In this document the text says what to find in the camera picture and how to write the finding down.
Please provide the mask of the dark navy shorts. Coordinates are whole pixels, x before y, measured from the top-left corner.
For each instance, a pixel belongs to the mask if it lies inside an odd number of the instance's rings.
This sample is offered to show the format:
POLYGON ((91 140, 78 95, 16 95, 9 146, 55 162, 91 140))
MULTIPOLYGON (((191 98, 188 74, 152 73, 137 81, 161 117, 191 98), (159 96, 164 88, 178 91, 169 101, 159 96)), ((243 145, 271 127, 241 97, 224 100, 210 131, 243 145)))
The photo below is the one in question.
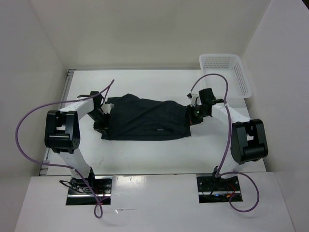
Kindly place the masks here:
POLYGON ((168 141, 191 136, 188 110, 175 101, 155 101, 132 94, 108 99, 114 105, 101 139, 168 141))

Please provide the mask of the white perforated plastic basket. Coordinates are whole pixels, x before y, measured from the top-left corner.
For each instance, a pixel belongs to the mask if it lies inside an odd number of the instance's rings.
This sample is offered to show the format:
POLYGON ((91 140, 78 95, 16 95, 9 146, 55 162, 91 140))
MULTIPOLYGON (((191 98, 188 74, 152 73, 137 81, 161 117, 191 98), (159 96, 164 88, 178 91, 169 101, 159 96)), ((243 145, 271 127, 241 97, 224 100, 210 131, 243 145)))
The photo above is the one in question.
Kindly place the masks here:
POLYGON ((245 99, 252 96, 252 89, 239 56, 234 54, 203 54, 199 57, 206 87, 210 87, 216 97, 245 99))

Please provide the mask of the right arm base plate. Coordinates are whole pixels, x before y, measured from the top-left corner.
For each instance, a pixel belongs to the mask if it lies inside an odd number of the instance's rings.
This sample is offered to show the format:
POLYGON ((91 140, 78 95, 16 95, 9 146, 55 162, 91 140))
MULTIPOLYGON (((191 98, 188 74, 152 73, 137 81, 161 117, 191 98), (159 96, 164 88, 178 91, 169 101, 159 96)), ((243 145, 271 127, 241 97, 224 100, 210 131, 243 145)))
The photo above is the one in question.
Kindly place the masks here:
POLYGON ((228 179, 214 175, 197 175, 199 203, 242 202, 239 180, 236 176, 228 179))

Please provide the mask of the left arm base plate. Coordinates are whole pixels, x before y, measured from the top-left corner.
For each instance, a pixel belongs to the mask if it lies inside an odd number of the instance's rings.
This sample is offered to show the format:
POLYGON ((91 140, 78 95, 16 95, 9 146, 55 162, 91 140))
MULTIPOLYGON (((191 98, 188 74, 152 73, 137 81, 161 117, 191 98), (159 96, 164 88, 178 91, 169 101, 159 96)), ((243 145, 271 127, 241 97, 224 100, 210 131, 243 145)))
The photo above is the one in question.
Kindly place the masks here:
MULTIPOLYGON (((60 180, 68 188, 66 205, 95 205, 95 197, 83 180, 60 180)), ((112 176, 96 176, 90 183, 92 190, 100 200, 101 205, 111 204, 112 176)))

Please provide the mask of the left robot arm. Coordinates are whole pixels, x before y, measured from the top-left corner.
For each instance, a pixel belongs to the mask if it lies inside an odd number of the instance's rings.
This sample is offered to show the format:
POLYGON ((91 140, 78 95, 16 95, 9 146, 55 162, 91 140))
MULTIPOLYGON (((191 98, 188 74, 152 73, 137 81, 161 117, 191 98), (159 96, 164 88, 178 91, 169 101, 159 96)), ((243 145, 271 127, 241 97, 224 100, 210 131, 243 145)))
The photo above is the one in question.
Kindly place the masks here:
POLYGON ((81 142, 79 120, 88 115, 94 121, 94 130, 106 134, 114 104, 105 103, 98 91, 79 95, 77 101, 59 110, 50 110, 46 117, 44 143, 47 148, 72 167, 72 186, 85 193, 96 189, 93 169, 86 163, 79 149, 81 142))

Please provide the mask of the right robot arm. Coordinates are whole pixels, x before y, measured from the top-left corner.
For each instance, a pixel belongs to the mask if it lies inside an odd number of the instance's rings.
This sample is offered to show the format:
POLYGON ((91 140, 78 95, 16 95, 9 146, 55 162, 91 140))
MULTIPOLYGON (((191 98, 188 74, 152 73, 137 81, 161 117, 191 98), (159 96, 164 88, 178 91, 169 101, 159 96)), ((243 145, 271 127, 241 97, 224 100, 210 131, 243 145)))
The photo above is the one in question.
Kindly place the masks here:
POLYGON ((189 93, 187 106, 190 125, 211 116, 228 128, 227 146, 220 164, 212 173, 212 186, 223 190, 248 162, 257 162, 268 155, 267 139, 262 120, 240 114, 224 99, 216 99, 211 88, 197 94, 189 93))

